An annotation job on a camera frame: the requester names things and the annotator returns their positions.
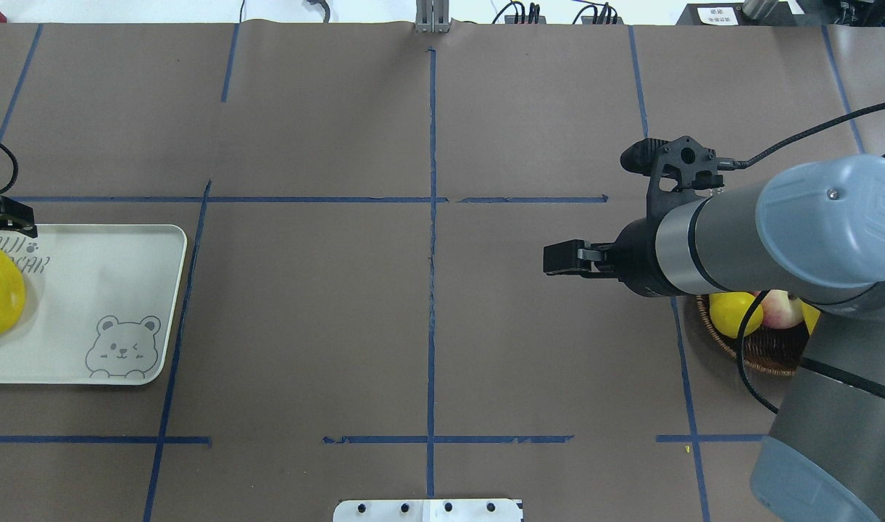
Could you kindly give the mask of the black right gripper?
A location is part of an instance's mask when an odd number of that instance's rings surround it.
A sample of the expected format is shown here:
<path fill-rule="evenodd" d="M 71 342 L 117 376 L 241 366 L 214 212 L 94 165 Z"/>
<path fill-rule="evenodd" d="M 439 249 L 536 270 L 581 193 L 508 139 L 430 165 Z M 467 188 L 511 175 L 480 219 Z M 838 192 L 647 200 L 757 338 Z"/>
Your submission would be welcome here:
<path fill-rule="evenodd" d="M 643 297 L 663 297 L 664 276 L 655 254 L 658 222 L 641 219 L 625 226 L 613 242 L 569 240 L 544 247 L 547 276 L 617 278 Z"/>

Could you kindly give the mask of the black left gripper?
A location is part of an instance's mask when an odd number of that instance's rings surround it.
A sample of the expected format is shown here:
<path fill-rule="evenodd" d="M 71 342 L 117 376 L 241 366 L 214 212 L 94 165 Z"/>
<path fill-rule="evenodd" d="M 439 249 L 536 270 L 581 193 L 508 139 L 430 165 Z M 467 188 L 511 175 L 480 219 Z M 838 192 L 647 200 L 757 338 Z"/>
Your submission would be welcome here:
<path fill-rule="evenodd" d="M 28 238 L 38 237 L 33 208 L 5 196 L 0 196 L 0 231 L 18 232 Z"/>

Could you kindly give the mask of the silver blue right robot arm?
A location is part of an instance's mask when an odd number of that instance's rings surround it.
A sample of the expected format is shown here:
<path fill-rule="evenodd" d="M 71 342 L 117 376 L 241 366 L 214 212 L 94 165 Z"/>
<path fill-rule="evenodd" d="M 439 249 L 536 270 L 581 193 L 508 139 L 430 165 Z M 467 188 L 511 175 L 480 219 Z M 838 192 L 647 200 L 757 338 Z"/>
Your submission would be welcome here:
<path fill-rule="evenodd" d="M 820 311 L 750 488 L 784 521 L 885 521 L 885 159 L 804 163 L 701 197 L 662 191 L 612 242 L 544 248 L 549 276 L 645 297 L 786 290 Z"/>

